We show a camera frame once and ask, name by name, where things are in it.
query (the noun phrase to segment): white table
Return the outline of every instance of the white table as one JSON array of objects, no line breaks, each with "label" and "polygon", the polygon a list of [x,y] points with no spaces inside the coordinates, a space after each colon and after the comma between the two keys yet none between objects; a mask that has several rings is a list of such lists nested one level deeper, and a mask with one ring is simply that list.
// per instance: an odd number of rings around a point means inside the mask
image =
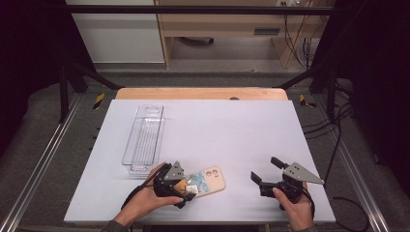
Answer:
[{"label": "white table", "polygon": [[[281,181],[271,157],[294,161],[317,175],[292,101],[114,100],[73,196],[66,222],[100,224],[113,219],[142,180],[130,178],[122,157],[139,105],[161,104],[165,129],[160,162],[178,160],[185,173],[217,165],[223,191],[187,202],[183,209],[163,207],[145,224],[262,224],[287,221],[276,199],[262,197],[250,172],[265,182]],[[315,222],[335,216],[323,186],[309,184]]]}]

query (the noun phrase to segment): phone case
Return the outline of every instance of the phone case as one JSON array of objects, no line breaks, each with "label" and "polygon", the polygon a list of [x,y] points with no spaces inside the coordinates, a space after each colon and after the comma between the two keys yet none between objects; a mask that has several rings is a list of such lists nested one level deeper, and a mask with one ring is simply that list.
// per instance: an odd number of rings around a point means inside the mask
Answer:
[{"label": "phone case", "polygon": [[196,193],[195,198],[208,195],[225,188],[222,172],[217,166],[186,176],[186,192]]}]

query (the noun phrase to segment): black curtain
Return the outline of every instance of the black curtain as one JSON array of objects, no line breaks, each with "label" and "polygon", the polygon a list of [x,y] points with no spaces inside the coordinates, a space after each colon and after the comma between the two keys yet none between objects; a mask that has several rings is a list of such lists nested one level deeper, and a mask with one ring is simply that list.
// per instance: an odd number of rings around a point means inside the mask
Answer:
[{"label": "black curtain", "polygon": [[[348,7],[352,1],[337,2]],[[346,22],[330,18],[316,63]],[[333,68],[337,78],[352,81],[351,102],[374,154],[410,196],[410,1],[369,0],[346,35]],[[326,86],[326,76],[317,80]]]},{"label": "black curtain", "polygon": [[[64,0],[0,0],[0,157],[27,110],[29,96],[59,82],[71,61],[95,72],[71,14],[46,13],[42,4]],[[76,79],[81,74],[71,73]]]}]

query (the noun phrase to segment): sleeve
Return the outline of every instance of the sleeve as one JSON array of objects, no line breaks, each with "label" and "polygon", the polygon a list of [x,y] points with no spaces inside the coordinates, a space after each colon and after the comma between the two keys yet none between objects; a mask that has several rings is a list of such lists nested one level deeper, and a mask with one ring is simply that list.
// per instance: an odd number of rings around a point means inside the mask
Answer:
[{"label": "sleeve", "polygon": [[111,220],[103,229],[102,232],[128,232],[128,229],[124,225],[118,223],[115,220]]}]

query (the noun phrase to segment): hand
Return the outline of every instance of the hand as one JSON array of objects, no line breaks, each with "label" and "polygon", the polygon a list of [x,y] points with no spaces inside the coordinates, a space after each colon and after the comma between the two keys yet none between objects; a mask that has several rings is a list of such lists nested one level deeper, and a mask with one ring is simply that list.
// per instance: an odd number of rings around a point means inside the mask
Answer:
[{"label": "hand", "polygon": [[290,228],[293,231],[303,230],[313,226],[310,201],[305,195],[302,194],[301,199],[296,204],[290,202],[286,195],[278,188],[274,188],[274,195],[286,211]]},{"label": "hand", "polygon": [[[149,176],[153,175],[163,165],[164,163],[154,168]],[[182,198],[177,196],[157,197],[152,187],[153,184],[154,179],[148,183],[148,187],[143,188],[130,200],[114,220],[129,228],[136,220],[147,216],[153,210],[162,206],[178,204],[183,201]]]}]

